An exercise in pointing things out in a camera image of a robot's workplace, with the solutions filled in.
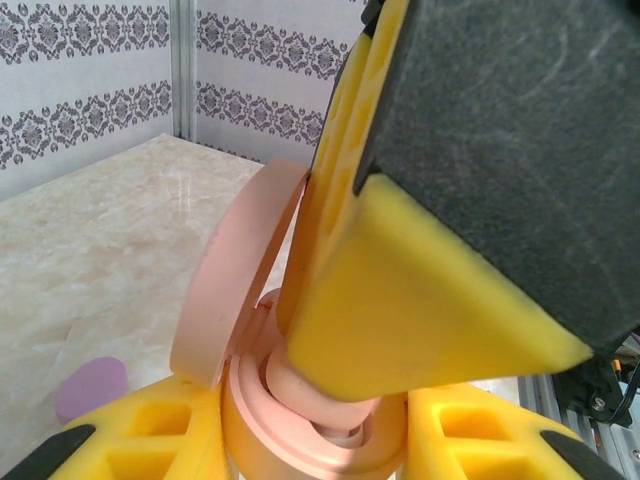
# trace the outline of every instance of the yellow foam gripper pad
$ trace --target yellow foam gripper pad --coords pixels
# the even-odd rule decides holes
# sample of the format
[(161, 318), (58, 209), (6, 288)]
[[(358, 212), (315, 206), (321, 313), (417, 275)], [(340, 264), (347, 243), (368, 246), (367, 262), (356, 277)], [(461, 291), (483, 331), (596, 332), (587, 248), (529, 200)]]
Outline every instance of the yellow foam gripper pad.
[(634, 3), (411, 0), (351, 184), (386, 174), (603, 356), (640, 312)]
[(401, 480), (621, 480), (563, 425), (471, 385), (409, 392)]
[(220, 386), (177, 377), (77, 418), (65, 431), (95, 432), (51, 480), (230, 480), (220, 420)]
[(293, 365), (335, 398), (556, 372), (591, 350), (383, 174), (300, 297)]
[(301, 292), (314, 281), (328, 237), (341, 222), (345, 193), (353, 183), (408, 0), (388, 0), (376, 34), (363, 32), (343, 66), (327, 111), (312, 173), (300, 205), (280, 301), (278, 322), (286, 333)]

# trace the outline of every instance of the ring stack toy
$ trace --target ring stack toy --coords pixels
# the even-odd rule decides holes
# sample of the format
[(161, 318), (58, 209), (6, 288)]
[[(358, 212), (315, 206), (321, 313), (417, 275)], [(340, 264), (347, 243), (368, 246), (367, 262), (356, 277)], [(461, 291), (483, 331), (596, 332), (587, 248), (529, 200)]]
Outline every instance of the ring stack toy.
[(622, 478), (465, 382), (566, 370), (636, 326), (630, 5), (371, 0), (311, 169), (269, 162), (211, 237), (174, 375), (5, 478)]

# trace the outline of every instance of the pink disk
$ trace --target pink disk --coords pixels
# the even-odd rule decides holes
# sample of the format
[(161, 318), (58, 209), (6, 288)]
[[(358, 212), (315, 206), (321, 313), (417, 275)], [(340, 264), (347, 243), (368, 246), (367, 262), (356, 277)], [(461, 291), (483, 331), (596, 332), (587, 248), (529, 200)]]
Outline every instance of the pink disk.
[(62, 384), (55, 400), (56, 415), (65, 425), (117, 400), (128, 389), (124, 363), (113, 357), (96, 358), (85, 363)]

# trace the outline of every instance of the patterned wallpaper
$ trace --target patterned wallpaper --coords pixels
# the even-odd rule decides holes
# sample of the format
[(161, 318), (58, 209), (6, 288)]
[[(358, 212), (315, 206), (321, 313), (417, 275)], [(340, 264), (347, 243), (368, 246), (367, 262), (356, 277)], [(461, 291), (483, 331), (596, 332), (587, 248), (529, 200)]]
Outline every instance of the patterned wallpaper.
[(197, 141), (309, 163), (366, 0), (200, 0)]
[(0, 3), (0, 199), (172, 132), (168, 0)]

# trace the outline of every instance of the marble table surface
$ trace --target marble table surface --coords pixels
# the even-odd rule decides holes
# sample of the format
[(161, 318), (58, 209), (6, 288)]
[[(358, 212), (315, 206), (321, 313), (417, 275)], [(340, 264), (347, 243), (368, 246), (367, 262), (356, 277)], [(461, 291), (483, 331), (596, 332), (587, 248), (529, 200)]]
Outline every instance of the marble table surface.
[[(191, 274), (260, 168), (163, 135), (0, 202), (0, 474), (59, 431), (55, 394), (83, 363), (119, 358), (131, 390), (170, 374)], [(478, 385), (518, 401), (515, 379)]]

